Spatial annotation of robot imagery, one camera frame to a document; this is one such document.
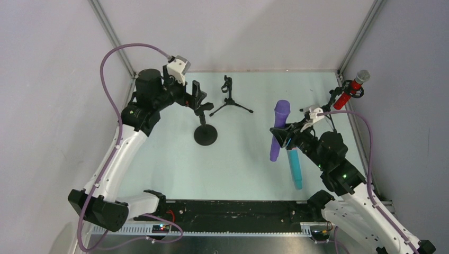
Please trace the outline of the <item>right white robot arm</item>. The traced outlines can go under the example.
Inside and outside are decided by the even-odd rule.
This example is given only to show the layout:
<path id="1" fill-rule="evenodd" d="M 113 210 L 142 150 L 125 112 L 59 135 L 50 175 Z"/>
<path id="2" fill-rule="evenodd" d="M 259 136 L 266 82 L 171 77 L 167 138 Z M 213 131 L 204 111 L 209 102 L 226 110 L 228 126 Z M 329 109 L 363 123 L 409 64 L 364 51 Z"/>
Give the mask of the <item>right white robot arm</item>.
<path id="1" fill-rule="evenodd" d="M 317 138 L 312 127 L 301 131 L 304 121 L 283 128 L 270 128 L 282 148 L 297 148 L 321 170 L 326 190 L 309 200 L 323 219 L 341 228 L 367 253 L 435 253 L 429 240 L 408 231 L 369 192 L 366 178 L 346 158 L 347 146 L 336 131 Z"/>

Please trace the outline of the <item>purple microphone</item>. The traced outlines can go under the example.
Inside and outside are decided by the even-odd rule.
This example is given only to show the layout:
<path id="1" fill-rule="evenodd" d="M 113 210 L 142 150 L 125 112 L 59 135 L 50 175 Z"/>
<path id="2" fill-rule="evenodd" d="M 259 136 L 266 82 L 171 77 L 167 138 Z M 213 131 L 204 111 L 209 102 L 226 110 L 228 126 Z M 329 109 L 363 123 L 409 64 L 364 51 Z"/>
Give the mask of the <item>purple microphone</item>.
<path id="1" fill-rule="evenodd" d="M 275 128 L 282 128 L 285 126 L 286 120 L 288 116 L 290 115 L 290 102 L 287 100 L 279 100 L 274 108 L 275 113 L 275 121 L 274 121 L 274 127 Z M 272 142 L 270 147 L 270 161 L 276 162 L 277 158 L 280 153 L 280 145 L 278 141 L 276 140 L 275 136 L 272 136 Z"/>

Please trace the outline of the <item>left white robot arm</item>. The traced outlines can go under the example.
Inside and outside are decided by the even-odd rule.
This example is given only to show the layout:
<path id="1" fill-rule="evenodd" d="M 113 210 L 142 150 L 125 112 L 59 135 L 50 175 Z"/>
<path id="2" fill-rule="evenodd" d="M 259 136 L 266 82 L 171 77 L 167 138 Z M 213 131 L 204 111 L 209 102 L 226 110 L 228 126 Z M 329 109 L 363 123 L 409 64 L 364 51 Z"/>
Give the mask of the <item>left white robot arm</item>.
<path id="1" fill-rule="evenodd" d="M 163 109 L 177 103 L 196 111 L 206 98 L 198 81 L 192 92 L 167 71 L 145 69 L 138 73 L 135 91 L 123 109 L 119 126 L 103 164 L 81 190 L 71 190 L 68 201 L 83 221 L 117 232 L 127 220 L 158 210 L 165 196 L 154 190 L 118 197 L 121 182 L 135 155 L 160 120 Z"/>

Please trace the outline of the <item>red glitter microphone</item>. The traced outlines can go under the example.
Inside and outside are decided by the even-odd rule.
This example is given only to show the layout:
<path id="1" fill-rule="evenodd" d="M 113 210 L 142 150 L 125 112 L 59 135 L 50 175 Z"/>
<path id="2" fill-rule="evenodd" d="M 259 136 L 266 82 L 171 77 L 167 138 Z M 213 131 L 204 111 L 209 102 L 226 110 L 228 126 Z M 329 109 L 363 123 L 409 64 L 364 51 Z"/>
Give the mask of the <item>red glitter microphone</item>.
<path id="1" fill-rule="evenodd" d="M 341 110 L 351 98 L 361 98 L 364 96 L 362 85 L 370 79 L 368 70 L 360 70 L 353 80 L 346 80 L 342 85 L 342 92 L 338 100 L 334 103 L 334 109 Z"/>

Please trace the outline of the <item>black tripod shock-mount stand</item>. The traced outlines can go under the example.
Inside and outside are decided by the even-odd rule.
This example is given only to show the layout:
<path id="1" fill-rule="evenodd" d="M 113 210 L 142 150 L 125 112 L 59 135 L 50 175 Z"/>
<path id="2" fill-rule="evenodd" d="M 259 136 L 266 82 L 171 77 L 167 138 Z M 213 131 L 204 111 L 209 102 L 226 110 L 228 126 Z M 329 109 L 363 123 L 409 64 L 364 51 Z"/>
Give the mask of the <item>black tripod shock-mount stand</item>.
<path id="1" fill-rule="evenodd" d="M 329 99 L 328 103 L 323 105 L 323 106 L 321 106 L 321 108 L 323 109 L 324 113 L 330 112 L 332 108 L 334 109 L 334 103 L 338 100 L 341 92 L 342 92 L 342 86 L 341 87 L 336 87 L 335 89 L 329 91 L 330 99 Z M 334 132 L 336 132 L 336 128 L 335 128 L 335 125 L 334 125 L 332 117 L 330 115 L 324 115 L 324 116 L 325 116 L 325 118 L 327 118 L 331 122 L 332 130 Z"/>

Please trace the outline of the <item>round base mic stand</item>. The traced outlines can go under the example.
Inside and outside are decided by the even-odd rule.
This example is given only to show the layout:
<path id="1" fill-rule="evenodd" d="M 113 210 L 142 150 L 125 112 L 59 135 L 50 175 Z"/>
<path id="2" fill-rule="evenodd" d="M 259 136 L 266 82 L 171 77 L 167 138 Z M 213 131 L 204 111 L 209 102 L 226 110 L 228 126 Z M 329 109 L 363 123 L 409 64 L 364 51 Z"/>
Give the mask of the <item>round base mic stand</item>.
<path id="1" fill-rule="evenodd" d="M 210 111 L 214 108 L 213 103 L 205 103 L 200 105 L 195 111 L 195 115 L 200 119 L 200 126 L 194 131 L 194 140 L 201 146 L 209 146 L 215 143 L 218 137 L 216 128 L 206 123 L 205 111 Z"/>

